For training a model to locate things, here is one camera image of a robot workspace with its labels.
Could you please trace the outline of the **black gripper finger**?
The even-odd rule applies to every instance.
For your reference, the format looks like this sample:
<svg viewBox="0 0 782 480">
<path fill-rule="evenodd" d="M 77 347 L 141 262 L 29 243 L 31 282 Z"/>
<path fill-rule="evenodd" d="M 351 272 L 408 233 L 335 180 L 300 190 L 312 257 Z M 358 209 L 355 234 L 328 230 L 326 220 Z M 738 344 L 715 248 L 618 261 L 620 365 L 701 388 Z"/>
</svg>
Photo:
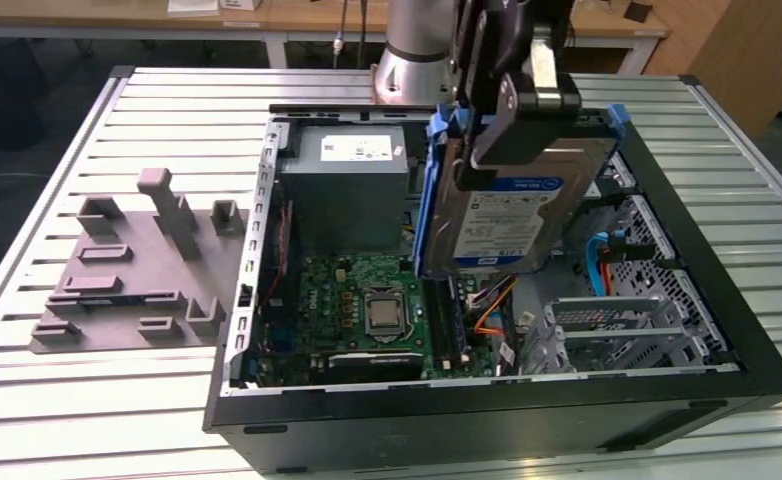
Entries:
<svg viewBox="0 0 782 480">
<path fill-rule="evenodd" d="M 512 152 L 512 117 L 499 110 L 502 74 L 495 73 L 500 57 L 500 24 L 460 27 L 455 35 L 454 60 L 458 102 L 467 111 L 463 123 L 460 157 L 454 164 L 454 181 L 459 190 L 486 190 L 499 168 L 518 164 Z"/>
<path fill-rule="evenodd" d="M 571 130 L 579 114 L 580 94 L 570 75 L 556 69 L 551 36 L 535 34 L 526 51 L 522 67 L 500 76 L 492 121 L 474 139 L 478 170 L 532 162 Z"/>
</svg>

